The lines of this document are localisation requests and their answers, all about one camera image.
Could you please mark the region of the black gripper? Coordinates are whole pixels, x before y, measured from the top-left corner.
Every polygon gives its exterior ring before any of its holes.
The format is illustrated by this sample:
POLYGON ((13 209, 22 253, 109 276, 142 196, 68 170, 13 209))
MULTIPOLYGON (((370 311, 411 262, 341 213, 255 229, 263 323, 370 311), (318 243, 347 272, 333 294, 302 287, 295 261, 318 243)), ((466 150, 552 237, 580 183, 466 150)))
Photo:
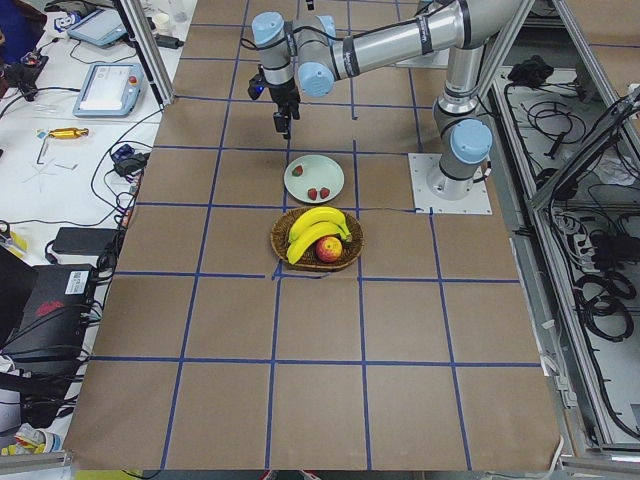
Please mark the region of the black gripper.
POLYGON ((269 92, 272 101, 277 105, 277 112, 273 114, 276 132, 284 139, 291 138, 291 119, 299 120, 300 94, 295 82, 280 85, 270 85, 269 92))

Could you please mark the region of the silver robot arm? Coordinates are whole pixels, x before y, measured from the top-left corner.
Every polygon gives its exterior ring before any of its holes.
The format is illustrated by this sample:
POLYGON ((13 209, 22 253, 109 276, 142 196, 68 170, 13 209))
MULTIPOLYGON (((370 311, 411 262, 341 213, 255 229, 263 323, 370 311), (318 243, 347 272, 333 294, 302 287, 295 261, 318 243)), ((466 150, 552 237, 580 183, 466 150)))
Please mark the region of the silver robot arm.
POLYGON ((443 145, 427 185, 438 197, 461 200, 472 188, 493 144, 477 115, 497 67, 504 60, 531 9, 529 1, 427 1, 414 17, 338 38, 334 21, 317 15, 286 21, 278 12, 257 15, 253 38, 242 45, 257 52, 260 64, 248 94, 270 94, 277 110, 275 128, 283 137, 300 117, 300 96, 322 97, 342 79, 397 62, 447 51, 447 74, 433 115, 443 145))

